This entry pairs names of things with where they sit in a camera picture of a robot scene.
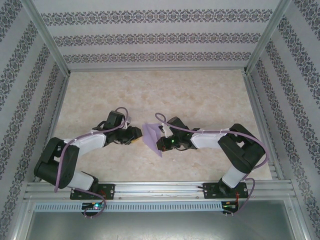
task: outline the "black bracket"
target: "black bracket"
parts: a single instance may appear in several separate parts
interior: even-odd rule
[[[219,191],[218,182],[205,182],[202,184],[204,199],[235,199],[237,193],[240,199],[246,199],[248,197],[248,188],[245,182],[239,182],[235,188],[231,188],[226,194]]]
[[[96,193],[103,196],[106,200],[113,200],[115,196],[115,184],[100,184],[98,185]],[[71,200],[101,200],[101,198],[92,194],[84,193],[82,191],[71,190]]]

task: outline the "enclosure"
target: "enclosure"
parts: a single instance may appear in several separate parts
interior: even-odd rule
[[[0,239],[320,239],[319,0],[0,6]],[[221,149],[159,157],[140,138],[81,156],[77,170],[115,184],[97,219],[34,176],[49,139],[117,107],[138,128],[157,112],[190,129],[244,125],[270,153],[245,209],[225,217],[197,188],[231,166]]]

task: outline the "robotic arm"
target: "robotic arm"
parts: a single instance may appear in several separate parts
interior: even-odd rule
[[[167,121],[167,123],[174,127],[189,130],[180,118],[176,116]],[[261,145],[242,135],[221,133],[223,130],[220,133],[203,133],[205,130],[199,128],[193,129],[198,133],[190,133],[174,127],[165,124],[160,126],[166,136],[157,141],[158,150],[165,152],[172,149],[184,151],[188,149],[221,148],[231,161],[232,166],[220,179],[218,189],[213,191],[220,192],[225,196],[254,169],[265,154],[265,150]],[[237,132],[255,138],[245,127],[238,123],[229,129],[224,129],[224,131]]]
[[[132,141],[140,138],[142,136],[141,130],[138,127],[129,126],[130,120],[131,118],[128,117],[124,123],[125,116],[122,113],[111,111],[107,120],[94,127],[89,132],[91,134],[74,141],[65,151],[58,188],[77,188],[96,193],[99,180],[88,173],[75,170],[78,157],[111,143],[129,145]],[[122,128],[111,132],[101,132],[113,129],[121,124],[123,124]],[[59,167],[59,162],[56,158],[61,157],[62,150],[71,140],[57,137],[51,138],[34,168],[34,175],[55,185]]]

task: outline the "marble-patterned floor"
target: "marble-patterned floor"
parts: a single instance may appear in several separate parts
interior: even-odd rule
[[[74,72],[54,135],[89,132],[111,110],[126,107],[132,126],[157,123],[156,112],[178,116],[190,129],[244,125],[259,138],[240,70]],[[171,150],[157,156],[142,141],[110,144],[78,159],[76,168],[112,182],[219,180],[231,163],[221,149]],[[269,166],[251,173],[271,180]]]

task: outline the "purple cable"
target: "purple cable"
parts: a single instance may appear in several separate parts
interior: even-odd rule
[[[59,167],[58,167],[58,172],[57,172],[57,175],[56,175],[56,181],[55,181],[55,187],[54,187],[54,192],[56,193],[58,191],[58,187],[59,187],[59,183],[60,183],[60,177],[61,177],[61,170],[62,170],[62,163],[64,161],[64,156],[65,156],[65,153],[66,153],[66,150],[67,148],[72,144],[74,143],[75,141],[79,140],[79,139],[83,139],[85,137],[88,137],[88,136],[91,136],[91,135],[97,135],[97,134],[103,134],[103,133],[109,133],[109,132],[112,132],[114,130],[117,130],[119,128],[122,128],[126,121],[128,120],[128,116],[129,116],[129,113],[128,113],[128,110],[125,108],[125,107],[118,107],[115,111],[118,111],[119,109],[123,109],[125,110],[125,118],[124,118],[124,121],[123,123],[121,123],[119,126],[116,126],[115,128],[112,128],[112,129],[108,129],[108,130],[103,130],[103,131],[95,131],[95,132],[89,132],[89,133],[86,133],[84,135],[81,135],[81,136],[78,136],[74,139],[72,139],[71,141],[69,141],[63,148],[62,150],[62,153],[61,153],[61,157],[60,157],[60,162],[59,162]]]
[[[185,128],[182,128],[182,127],[178,127],[178,126],[173,126],[169,123],[167,123],[167,119],[166,119],[166,116],[163,115],[162,113],[159,113],[157,112],[155,114],[155,118],[158,119],[161,123],[163,124],[166,124],[167,126],[171,127],[171,128],[174,128],[174,129],[178,129],[178,130],[181,130],[181,131],[185,131],[185,132],[189,132],[189,133],[193,133],[193,134],[234,134],[234,135],[240,135],[240,136],[243,136],[245,138],[248,138],[248,139],[251,139],[253,141],[255,141],[256,143],[258,143],[264,150],[265,152],[265,159],[263,160],[262,163],[260,163],[259,165],[255,166],[253,169],[257,169],[257,168],[260,168],[261,166],[263,166],[268,160],[269,160],[269,151],[268,149],[266,148],[266,146],[261,142],[259,141],[258,139],[250,136],[250,135],[247,135],[245,133],[242,133],[242,132],[237,132],[237,131],[228,131],[228,130],[204,130],[204,131],[194,131],[194,130],[188,130],[188,129],[185,129]],[[251,194],[253,193],[254,189],[255,189],[255,186],[256,186],[256,181],[249,177],[249,178],[246,178],[249,174],[246,174],[244,177],[243,177],[243,180],[252,180],[253,181],[253,185],[252,185],[252,189],[247,197],[247,199],[245,200],[245,202],[243,203],[243,205],[241,206],[241,208],[239,210],[242,210],[244,208],[244,206],[247,204],[249,198],[251,197]]]
[[[86,209],[84,210],[84,213],[83,213],[83,215],[84,215],[85,218],[87,218],[87,217],[90,217],[91,219],[96,218],[96,217],[98,217],[100,214],[102,214],[102,212],[105,210],[105,208],[106,208],[106,206],[107,206],[107,201],[105,200],[105,198],[104,198],[103,196],[101,196],[101,195],[99,195],[99,194],[96,194],[96,193],[94,193],[94,192],[91,192],[91,191],[82,190],[82,189],[80,189],[80,188],[75,188],[74,190],[83,192],[83,193],[85,193],[85,194],[95,195],[95,196],[97,196],[98,198],[101,198],[101,199],[102,199],[102,202],[103,202],[103,207],[102,207],[102,209],[101,209],[100,211],[98,211],[95,215],[93,215],[93,216],[88,216],[88,215],[86,215],[86,212],[87,212],[87,209],[88,209],[88,208],[86,208]]]

